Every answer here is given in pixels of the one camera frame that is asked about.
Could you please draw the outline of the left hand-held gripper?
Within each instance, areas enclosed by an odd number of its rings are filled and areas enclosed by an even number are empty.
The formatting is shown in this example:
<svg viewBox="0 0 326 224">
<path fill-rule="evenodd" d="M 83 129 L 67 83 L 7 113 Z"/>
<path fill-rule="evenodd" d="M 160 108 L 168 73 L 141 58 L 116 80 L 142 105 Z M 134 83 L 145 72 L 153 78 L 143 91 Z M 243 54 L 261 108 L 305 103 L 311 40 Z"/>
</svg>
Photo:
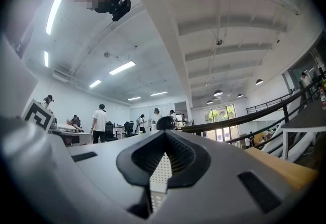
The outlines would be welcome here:
<svg viewBox="0 0 326 224">
<path fill-rule="evenodd" d="M 46 133 L 48 133 L 55 117 L 53 113 L 44 108 L 39 102 L 32 99 L 22 118 L 25 121 L 40 126 Z"/>
</svg>

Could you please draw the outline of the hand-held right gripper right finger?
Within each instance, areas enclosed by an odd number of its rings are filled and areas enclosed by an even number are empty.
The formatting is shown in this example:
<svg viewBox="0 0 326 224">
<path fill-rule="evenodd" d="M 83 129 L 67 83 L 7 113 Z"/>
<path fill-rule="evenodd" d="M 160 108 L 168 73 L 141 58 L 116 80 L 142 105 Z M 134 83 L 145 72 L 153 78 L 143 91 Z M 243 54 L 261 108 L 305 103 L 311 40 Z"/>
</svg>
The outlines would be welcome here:
<svg viewBox="0 0 326 224">
<path fill-rule="evenodd" d="M 167 181 L 168 189 L 192 187 L 208 171 L 211 157 L 202 140 L 190 133 L 165 131 L 165 153 L 172 173 Z"/>
</svg>

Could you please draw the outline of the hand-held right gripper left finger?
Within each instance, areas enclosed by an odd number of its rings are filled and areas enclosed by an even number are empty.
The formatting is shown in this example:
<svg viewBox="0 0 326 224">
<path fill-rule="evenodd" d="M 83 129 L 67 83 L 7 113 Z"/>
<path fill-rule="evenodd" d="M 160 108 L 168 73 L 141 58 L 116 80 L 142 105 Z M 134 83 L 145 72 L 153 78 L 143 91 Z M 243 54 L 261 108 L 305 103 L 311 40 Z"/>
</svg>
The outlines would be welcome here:
<svg viewBox="0 0 326 224">
<path fill-rule="evenodd" d="M 166 133 L 160 130 L 122 150 L 116 159 L 116 166 L 124 179 L 142 189 L 140 201 L 128 211 L 147 219 L 153 212 L 151 203 L 150 178 L 159 165 L 166 145 Z"/>
</svg>

